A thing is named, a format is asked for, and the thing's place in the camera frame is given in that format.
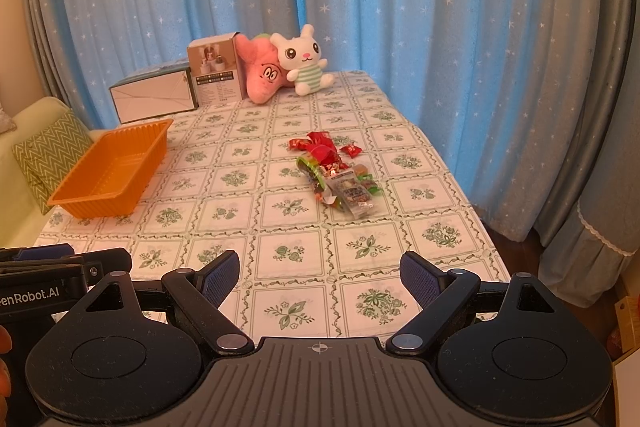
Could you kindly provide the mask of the person's left hand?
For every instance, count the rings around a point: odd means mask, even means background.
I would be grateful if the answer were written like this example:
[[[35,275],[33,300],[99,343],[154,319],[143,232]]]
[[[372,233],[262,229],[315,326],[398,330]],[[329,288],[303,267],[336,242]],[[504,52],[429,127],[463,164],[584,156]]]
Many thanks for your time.
[[[8,331],[0,326],[0,355],[7,355],[12,349],[12,339]],[[3,359],[0,359],[0,425],[6,425],[6,415],[8,415],[8,401],[11,396],[12,386],[8,366]]]

